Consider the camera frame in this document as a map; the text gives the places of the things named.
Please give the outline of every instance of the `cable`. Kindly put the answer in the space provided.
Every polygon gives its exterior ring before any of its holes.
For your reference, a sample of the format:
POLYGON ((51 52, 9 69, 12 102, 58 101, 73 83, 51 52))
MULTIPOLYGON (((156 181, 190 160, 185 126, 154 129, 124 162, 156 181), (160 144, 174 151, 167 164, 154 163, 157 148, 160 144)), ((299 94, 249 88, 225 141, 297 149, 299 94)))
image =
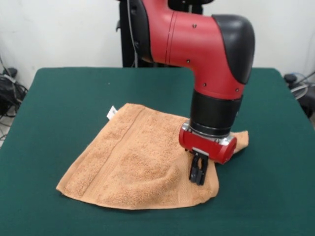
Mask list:
POLYGON ((291 89, 291 92, 294 93, 294 92, 304 89, 303 93, 301 93, 298 96, 294 96, 296 100, 299 100, 308 93, 310 87, 315 87, 315 83, 308 84, 308 85, 305 83, 302 83, 301 86, 291 89))
POLYGON ((309 91, 309 88, 306 87, 305 90, 304 90, 304 92, 303 92, 301 95, 296 96, 295 99, 296 99, 296 100, 301 99, 302 97, 304 97, 304 96, 307 94, 308 91, 309 91))
POLYGON ((2 123, 2 122, 0 122, 0 125, 6 126, 6 127, 11 127, 11 125, 8 125, 8 124, 2 123))
POLYGON ((308 76, 305 76, 302 80, 295 82, 295 84, 298 84, 300 82, 303 82, 305 80, 307 80, 308 78, 312 77, 313 75, 315 75, 315 71, 313 71, 311 74, 309 74, 308 76))
POLYGON ((298 91, 298 90, 305 89, 305 88, 307 88, 308 86, 309 86, 309 85, 303 83, 303 85, 291 89, 291 92, 294 93, 294 92, 296 92, 296 91, 298 91))
POLYGON ((14 78, 0 74, 0 116, 15 117, 27 92, 28 89, 14 78), (11 108, 15 114, 8 114, 11 108))
POLYGON ((1 55, 0 55, 0 63, 1 63, 1 65, 2 65, 2 67, 5 69, 5 71, 8 73, 8 75, 9 75, 10 77, 12 77, 10 70, 8 70, 8 69, 4 66, 3 61, 2 61, 2 58, 1 58, 1 55))

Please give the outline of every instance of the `white label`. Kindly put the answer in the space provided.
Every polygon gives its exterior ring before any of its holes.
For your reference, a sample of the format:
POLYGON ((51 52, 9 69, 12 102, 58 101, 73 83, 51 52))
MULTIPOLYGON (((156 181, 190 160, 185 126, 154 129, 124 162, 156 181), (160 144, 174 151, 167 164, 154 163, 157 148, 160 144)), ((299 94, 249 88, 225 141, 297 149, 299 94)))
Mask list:
POLYGON ((117 113, 116 108, 114 106, 112 106, 111 109, 109 110, 108 114, 107 114, 107 118, 109 120, 111 120, 116 113, 117 113))

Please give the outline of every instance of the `green felt surface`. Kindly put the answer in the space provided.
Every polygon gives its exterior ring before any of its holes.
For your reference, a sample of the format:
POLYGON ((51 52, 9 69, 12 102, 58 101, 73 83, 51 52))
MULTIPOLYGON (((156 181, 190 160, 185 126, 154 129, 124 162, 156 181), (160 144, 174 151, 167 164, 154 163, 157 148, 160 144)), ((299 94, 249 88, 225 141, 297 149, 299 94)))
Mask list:
POLYGON ((0 150, 0 235, 314 235, 315 132, 274 69, 254 69, 233 131, 249 147, 218 166, 216 198, 196 207, 123 211, 55 190, 125 103, 189 116, 183 68, 54 68, 36 74, 0 150))

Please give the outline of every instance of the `red robot arm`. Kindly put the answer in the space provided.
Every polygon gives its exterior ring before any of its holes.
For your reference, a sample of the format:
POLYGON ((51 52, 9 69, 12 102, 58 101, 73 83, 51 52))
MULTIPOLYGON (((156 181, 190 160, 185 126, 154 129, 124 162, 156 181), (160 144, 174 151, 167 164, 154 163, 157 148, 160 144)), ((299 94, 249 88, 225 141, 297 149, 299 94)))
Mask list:
MULTIPOLYGON (((252 68, 252 25, 237 15, 174 11, 168 0, 128 0, 128 13, 142 59, 193 71, 190 119, 180 130, 181 146, 224 164, 236 147, 229 134, 252 68)), ((202 183, 203 178, 194 179, 202 183)))

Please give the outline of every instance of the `fabric fold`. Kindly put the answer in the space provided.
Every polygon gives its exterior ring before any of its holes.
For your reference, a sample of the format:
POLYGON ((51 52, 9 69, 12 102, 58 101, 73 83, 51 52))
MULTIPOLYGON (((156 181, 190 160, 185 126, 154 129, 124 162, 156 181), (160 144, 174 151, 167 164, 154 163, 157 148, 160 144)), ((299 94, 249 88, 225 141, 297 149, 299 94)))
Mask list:
MULTIPOLYGON (((167 209, 192 207, 217 195, 219 180, 209 160, 205 183, 189 181, 192 155, 179 145, 187 118, 125 104, 73 162, 57 185, 69 198, 101 207, 167 209)), ((249 144, 237 137, 238 152, 249 144)))

